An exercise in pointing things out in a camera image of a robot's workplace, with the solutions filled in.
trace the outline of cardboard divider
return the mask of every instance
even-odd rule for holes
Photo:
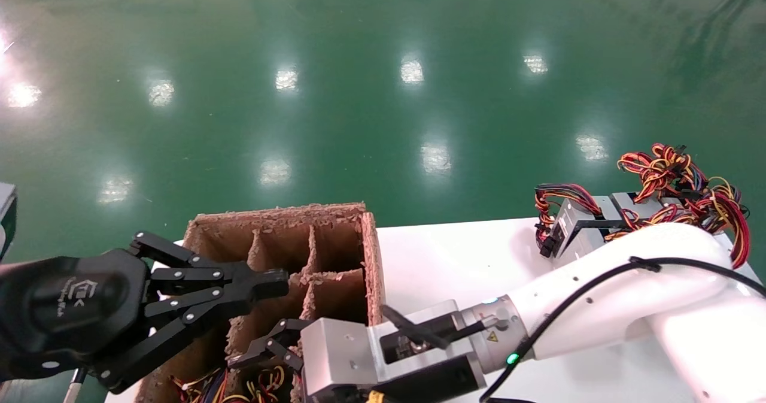
[[[317,272],[358,269],[364,263],[361,231],[352,223],[314,226],[317,242]]]
[[[247,265],[255,271],[281,268],[290,274],[309,263],[309,225],[284,229],[255,229]]]
[[[361,226],[361,249],[364,252],[364,285],[367,292],[367,324],[376,326],[383,322],[381,305],[385,304],[385,286],[381,266],[381,248],[378,244],[378,231],[375,229],[375,217],[370,212],[363,213]]]
[[[252,340],[268,334],[280,319],[298,318],[303,309],[303,299],[306,297],[307,290],[308,286],[301,284],[299,275],[293,274],[290,277],[290,291],[287,296],[262,300],[249,315],[232,319],[225,349],[227,359],[244,354]],[[231,370],[226,387],[227,396],[242,394],[244,388],[241,378],[249,377],[256,372],[257,368]]]
[[[364,272],[321,272],[314,275],[303,300],[301,319],[341,319],[367,324]]]
[[[252,247],[253,236],[252,229],[237,228],[237,231],[227,231],[219,225],[200,231],[195,240],[196,246],[187,249],[219,263],[244,261]]]

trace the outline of white table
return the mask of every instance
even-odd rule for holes
[[[537,218],[379,228],[386,303],[413,313],[446,299],[460,308],[509,293],[552,269],[537,253]],[[727,238],[722,244],[731,243]],[[740,271],[755,278],[749,266]],[[487,375],[491,383],[498,374]],[[137,387],[107,395],[132,403]],[[481,392],[453,400],[476,403]],[[693,402],[654,338],[517,367],[496,397],[536,403]]]

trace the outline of yellow wire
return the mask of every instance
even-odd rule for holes
[[[721,207],[721,206],[718,204],[718,202],[716,201],[716,191],[712,191],[712,192],[711,192],[711,199],[712,199],[712,201],[713,201],[713,206],[715,206],[715,207],[716,207],[716,210],[719,212],[719,215],[720,215],[721,219],[722,219],[722,220],[723,220],[725,223],[727,223],[728,225],[731,225],[731,222],[730,222],[730,220],[728,220],[728,214],[726,214],[726,211],[725,211],[725,210],[723,210],[723,209],[722,209],[722,207]]]
[[[235,400],[236,398],[239,398],[242,401],[248,400],[247,397],[245,397],[244,395],[235,394],[235,395],[230,395],[227,398],[224,398],[223,400],[221,400],[221,403],[226,403],[227,401]]]
[[[250,395],[253,396],[253,398],[256,398],[255,387],[253,386],[253,382],[247,381],[247,391],[250,392]]]
[[[726,180],[724,177],[719,177],[719,176],[713,176],[713,177],[710,177],[710,179],[708,179],[708,180],[713,180],[713,179],[716,179],[716,178],[717,178],[717,179],[719,179],[719,180],[722,180],[722,181],[724,182],[724,184],[726,184],[726,193],[727,193],[727,196],[728,196],[728,197],[729,197],[731,200],[734,200],[734,191],[731,189],[731,185],[730,185],[730,184],[728,184],[728,180]]]
[[[276,370],[279,371],[279,383],[276,384],[276,387],[274,389],[279,389],[280,386],[285,382],[285,369],[282,368],[281,365],[277,365]]]
[[[207,373],[207,375],[202,376],[202,378],[199,378],[196,381],[186,382],[186,384],[184,384],[184,385],[186,387],[191,387],[191,386],[194,386],[195,384],[199,384],[200,382],[205,381],[205,379],[209,378],[210,376],[213,376],[215,373],[218,372],[218,370],[220,370],[220,369],[216,368],[216,370],[213,370],[210,373]]]

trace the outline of epoxy floor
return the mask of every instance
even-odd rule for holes
[[[764,0],[0,0],[0,41],[10,261],[314,202],[528,217],[541,182],[637,190],[615,161],[659,141],[741,188],[766,272]]]

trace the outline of cardboard box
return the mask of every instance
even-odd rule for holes
[[[286,269],[290,293],[262,300],[249,315],[195,340],[144,378],[139,403],[177,402],[170,375],[184,381],[205,375],[227,357],[243,354],[282,318],[381,321],[380,248],[375,220],[362,203],[201,214],[189,222],[184,247],[219,262],[247,261],[256,271]],[[227,395],[243,392],[240,377],[246,374],[232,371]]]

